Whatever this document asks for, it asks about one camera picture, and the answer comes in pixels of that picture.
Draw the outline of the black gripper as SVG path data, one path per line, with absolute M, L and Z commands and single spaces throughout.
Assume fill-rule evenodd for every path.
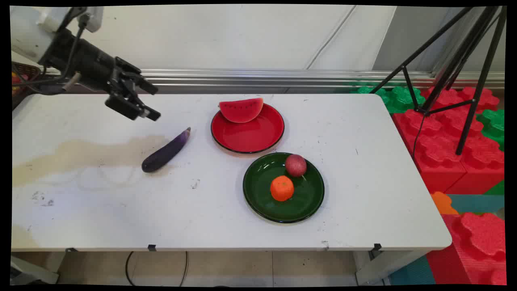
M 42 64 L 53 67 L 65 78 L 80 73 L 78 83 L 93 91 L 124 91 L 121 80 L 133 81 L 134 85 L 154 95 L 158 88 L 141 75 L 141 70 L 120 57 L 113 57 L 85 39 L 76 40 L 70 30 L 57 33 L 42 57 Z M 161 113 L 131 94 L 110 94 L 105 105 L 123 116 L 136 120 L 138 117 L 157 121 Z

